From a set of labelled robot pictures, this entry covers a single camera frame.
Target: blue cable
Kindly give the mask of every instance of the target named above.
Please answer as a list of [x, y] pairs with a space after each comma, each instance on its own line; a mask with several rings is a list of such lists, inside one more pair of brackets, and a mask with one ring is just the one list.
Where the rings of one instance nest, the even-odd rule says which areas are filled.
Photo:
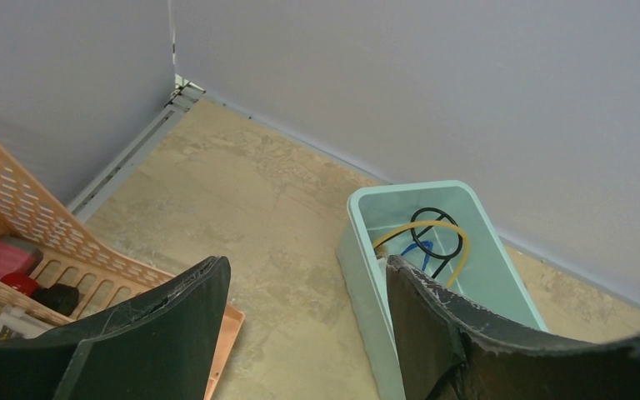
[[[425, 248], [427, 248], [429, 251], [433, 250], [433, 242], [431, 242], [430, 240], [424, 240], [421, 242], [421, 244]], [[406, 247], [406, 250], [403, 250], [403, 252], [401, 252], [401, 256], [405, 256], [408, 252], [410, 252], [411, 250], [417, 247], [418, 245], [416, 243], [411, 243], [410, 245], [408, 245], [408, 247]], [[426, 266], [428, 265], [429, 261], [430, 261], [430, 255], [426, 253], [426, 257], [423, 258], [423, 266], [421, 267], [421, 271], [426, 270]]]

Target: light green plastic bin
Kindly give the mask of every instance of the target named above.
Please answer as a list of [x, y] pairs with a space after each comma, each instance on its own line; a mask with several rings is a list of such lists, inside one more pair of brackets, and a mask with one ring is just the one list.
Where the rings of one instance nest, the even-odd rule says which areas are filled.
[[[337, 258], [383, 400], [405, 397], [393, 341], [386, 278], [379, 269], [372, 241], [409, 223], [413, 213], [424, 207], [450, 214], [470, 238], [469, 259], [451, 289], [505, 318], [547, 331], [477, 194], [467, 184], [440, 181], [359, 189], [347, 202], [350, 223], [342, 234]], [[435, 213], [426, 212], [418, 220], [436, 217]], [[452, 253], [458, 245], [458, 235], [445, 228], [432, 229], [421, 239], [434, 241], [433, 251], [438, 254]], [[387, 242], [389, 254], [401, 253], [412, 242], [409, 231], [402, 233]], [[439, 282], [446, 283], [461, 256], [460, 253], [450, 261], [438, 276]], [[419, 249], [405, 256], [418, 268], [423, 257]], [[426, 272], [430, 274], [439, 265], [439, 260], [431, 258]]]

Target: storage bin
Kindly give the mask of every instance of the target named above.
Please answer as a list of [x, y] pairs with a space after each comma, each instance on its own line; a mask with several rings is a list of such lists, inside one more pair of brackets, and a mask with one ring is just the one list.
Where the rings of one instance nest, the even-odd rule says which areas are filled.
[[[547, 330], [477, 194], [468, 185], [459, 181], [441, 181], [359, 189], [347, 202], [350, 222], [342, 234], [337, 258], [379, 393], [384, 400], [402, 399], [404, 395], [393, 341], [386, 278], [378, 265], [372, 242], [409, 223], [411, 216], [425, 207], [443, 210], [469, 236], [471, 250], [467, 264], [451, 289], [505, 318]], [[417, 220], [435, 219], [437, 216], [426, 212]], [[458, 245], [458, 235], [440, 227], [431, 229], [421, 239], [434, 241], [433, 251], [437, 254], [452, 253]], [[412, 242], [409, 231], [401, 233], [386, 243], [388, 253], [399, 254]], [[461, 256], [458, 254], [448, 263], [437, 277], [439, 282], [447, 282]], [[405, 256], [418, 268], [423, 264], [423, 257], [420, 249]], [[439, 264], [440, 260], [431, 258], [426, 272], [430, 274]]]
[[[80, 290], [80, 303], [64, 316], [0, 282], [0, 306], [24, 308], [47, 323], [62, 325], [102, 311], [172, 278], [100, 243], [28, 171], [0, 146], [0, 237], [11, 235], [35, 244], [43, 260], [31, 277], [41, 285], [65, 283]], [[244, 315], [227, 305], [207, 380], [207, 398], [217, 385]]]

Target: black cable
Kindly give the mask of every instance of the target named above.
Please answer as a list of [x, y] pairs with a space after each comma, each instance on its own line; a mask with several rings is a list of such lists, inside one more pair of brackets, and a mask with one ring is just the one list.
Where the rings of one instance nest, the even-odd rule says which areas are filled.
[[[455, 222], [455, 220], [450, 217], [450, 215], [447, 212], [444, 212], [443, 210], [440, 210], [438, 208], [435, 207], [423, 207], [418, 209], [412, 216], [411, 216], [411, 222], [415, 222], [416, 219], [418, 218], [419, 215], [421, 215], [422, 213], [427, 213], [427, 212], [433, 212], [433, 213], [437, 213], [439, 215], [438, 218], [436, 218], [436, 221], [442, 221], [443, 218], [447, 218], [448, 221], [450, 221], [450, 223], [452, 225], [458, 226], [458, 223]], [[416, 246], [418, 248], [420, 248], [424, 253], [426, 253], [427, 255], [433, 257], [433, 258], [437, 258], [438, 260], [442, 260], [442, 263], [440, 264], [440, 267], [438, 267], [435, 272], [432, 274], [431, 278], [435, 279], [435, 277], [438, 276], [439, 273], [441, 273], [443, 271], [443, 269], [448, 265], [448, 263], [450, 262], [450, 260], [452, 260], [453, 258], [455, 258], [455, 256], [457, 256], [460, 251], [463, 249], [463, 237], [460, 236], [459, 234], [457, 235], [457, 248], [455, 249], [454, 252], [448, 254], [448, 255], [442, 255], [442, 254], [436, 254], [435, 252], [431, 251], [429, 248], [423, 246], [423, 243], [421, 243], [421, 236], [423, 236], [424, 234], [426, 234], [428, 231], [430, 231], [431, 229], [433, 229], [434, 227], [426, 227], [424, 228], [420, 233], [416, 233], [416, 228], [412, 227], [411, 228], [411, 237], [413, 238], [413, 242], [416, 243]]]

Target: red object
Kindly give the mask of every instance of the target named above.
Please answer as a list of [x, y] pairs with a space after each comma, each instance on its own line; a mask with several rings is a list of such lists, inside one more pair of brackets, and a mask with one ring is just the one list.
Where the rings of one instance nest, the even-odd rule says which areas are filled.
[[32, 297], [33, 293], [40, 288], [40, 285], [30, 277], [21, 273], [9, 273], [1, 278], [1, 282], [18, 290], [20, 293], [28, 297]]
[[28, 275], [37, 263], [34, 255], [0, 241], [0, 280], [9, 273]]

